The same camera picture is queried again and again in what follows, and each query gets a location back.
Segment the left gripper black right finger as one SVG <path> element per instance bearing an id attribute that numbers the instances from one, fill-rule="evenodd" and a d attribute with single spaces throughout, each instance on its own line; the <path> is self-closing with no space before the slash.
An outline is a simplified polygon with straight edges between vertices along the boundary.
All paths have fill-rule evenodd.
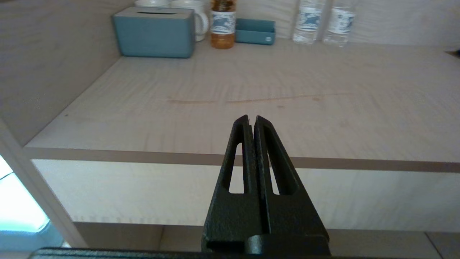
<path id="1" fill-rule="evenodd" d="M 273 124 L 254 126 L 262 233 L 255 254 L 330 254 L 326 231 Z"/>

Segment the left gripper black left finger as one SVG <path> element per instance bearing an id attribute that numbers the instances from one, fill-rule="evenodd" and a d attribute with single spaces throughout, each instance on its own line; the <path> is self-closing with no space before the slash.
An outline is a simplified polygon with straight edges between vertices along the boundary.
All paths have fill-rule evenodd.
<path id="1" fill-rule="evenodd" d="M 243 151 L 243 193 L 230 192 L 238 145 Z M 263 234 L 258 163 L 248 115 L 232 125 L 228 145 L 204 224 L 201 251 L 259 253 Z"/>

